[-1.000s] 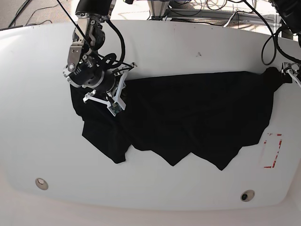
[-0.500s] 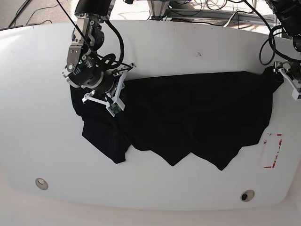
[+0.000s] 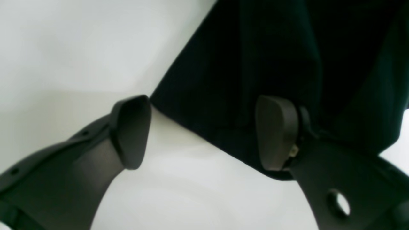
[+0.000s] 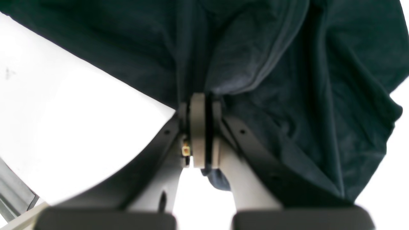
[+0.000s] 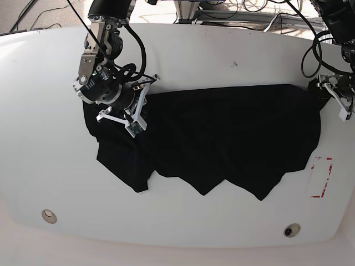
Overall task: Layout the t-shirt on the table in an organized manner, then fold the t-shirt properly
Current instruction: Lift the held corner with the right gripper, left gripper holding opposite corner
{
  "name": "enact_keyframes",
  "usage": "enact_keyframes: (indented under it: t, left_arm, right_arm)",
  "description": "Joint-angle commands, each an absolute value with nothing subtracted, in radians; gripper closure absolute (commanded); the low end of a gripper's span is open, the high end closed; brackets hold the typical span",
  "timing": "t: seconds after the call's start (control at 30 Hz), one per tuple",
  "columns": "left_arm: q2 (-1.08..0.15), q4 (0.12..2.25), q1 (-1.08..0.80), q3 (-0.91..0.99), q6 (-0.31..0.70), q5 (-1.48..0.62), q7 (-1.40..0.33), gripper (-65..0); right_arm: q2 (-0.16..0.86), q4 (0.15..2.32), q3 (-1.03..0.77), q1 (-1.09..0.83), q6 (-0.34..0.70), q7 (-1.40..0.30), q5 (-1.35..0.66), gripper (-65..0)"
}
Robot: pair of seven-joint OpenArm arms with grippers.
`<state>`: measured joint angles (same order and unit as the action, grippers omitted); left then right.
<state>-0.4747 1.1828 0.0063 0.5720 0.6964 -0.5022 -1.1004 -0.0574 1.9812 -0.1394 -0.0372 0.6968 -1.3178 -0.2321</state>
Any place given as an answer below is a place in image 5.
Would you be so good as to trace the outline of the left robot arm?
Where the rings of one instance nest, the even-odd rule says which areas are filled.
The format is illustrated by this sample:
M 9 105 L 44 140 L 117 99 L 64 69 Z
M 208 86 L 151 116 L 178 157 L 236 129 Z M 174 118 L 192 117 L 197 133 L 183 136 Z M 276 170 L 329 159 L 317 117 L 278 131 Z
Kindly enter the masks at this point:
M 286 3 L 306 23 L 314 35 L 312 45 L 301 59 L 302 75 L 305 78 L 312 78 L 322 67 L 331 71 L 331 75 L 318 76 L 316 92 L 327 93 L 333 97 L 341 107 L 339 117 L 343 121 L 349 120 L 354 114 L 354 1 L 312 1 L 313 7 L 327 28 L 319 33 L 290 1 Z M 326 35 L 330 35 L 335 43 L 341 46 L 341 56 L 349 64 L 351 71 L 339 70 L 323 60 L 321 43 L 324 41 L 322 37 Z M 313 53 L 318 67 L 314 73 L 307 75 L 303 65 L 309 52 Z

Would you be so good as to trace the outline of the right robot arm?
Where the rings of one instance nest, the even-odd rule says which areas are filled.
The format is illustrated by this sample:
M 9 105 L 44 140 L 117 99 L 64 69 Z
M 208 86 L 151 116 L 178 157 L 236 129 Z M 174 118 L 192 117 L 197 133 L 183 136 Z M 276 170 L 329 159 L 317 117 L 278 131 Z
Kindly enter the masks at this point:
M 135 1 L 93 1 L 88 13 L 91 21 L 73 88 L 87 104 L 105 105 L 97 121 L 108 119 L 125 126 L 136 136 L 146 130 L 141 116 L 146 95 L 158 75 L 146 75 L 146 50 L 140 37 L 129 25 Z M 116 58 L 123 50 L 119 29 L 123 27 L 136 40 L 141 52 L 141 67 L 134 63 L 119 66 Z

